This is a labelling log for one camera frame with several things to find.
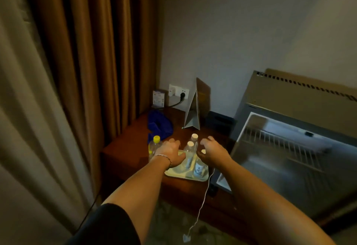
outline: forearm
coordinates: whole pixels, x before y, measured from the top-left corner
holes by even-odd
[[[118,187],[105,201],[122,207],[144,244],[160,192],[163,173],[169,166],[165,157],[154,157],[144,168]]]
[[[220,170],[260,244],[334,244],[297,207],[233,160]]]

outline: white tray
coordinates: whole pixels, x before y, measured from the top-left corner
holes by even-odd
[[[208,171],[206,171],[202,176],[197,177],[194,175],[194,165],[196,164],[196,160],[198,159],[197,154],[194,155],[194,158],[192,159],[192,164],[189,169],[184,169],[182,170],[182,166],[176,166],[174,168],[170,168],[165,172],[165,175],[171,176],[171,177],[177,177],[177,178],[182,178],[182,179],[188,179],[188,180],[195,180],[195,181],[207,181],[208,179]]]

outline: curtain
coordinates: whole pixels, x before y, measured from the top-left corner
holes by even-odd
[[[91,179],[24,0],[0,0],[0,243],[63,244]]]
[[[94,190],[99,153],[150,106],[156,0],[29,0]]]

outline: white curtain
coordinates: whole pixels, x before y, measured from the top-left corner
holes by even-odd
[[[0,0],[0,244],[63,244],[94,199],[24,9]]]

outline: open refrigerator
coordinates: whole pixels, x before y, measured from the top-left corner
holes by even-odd
[[[323,226],[357,210],[356,115],[351,94],[254,71],[227,149]],[[230,192],[217,169],[211,184]]]

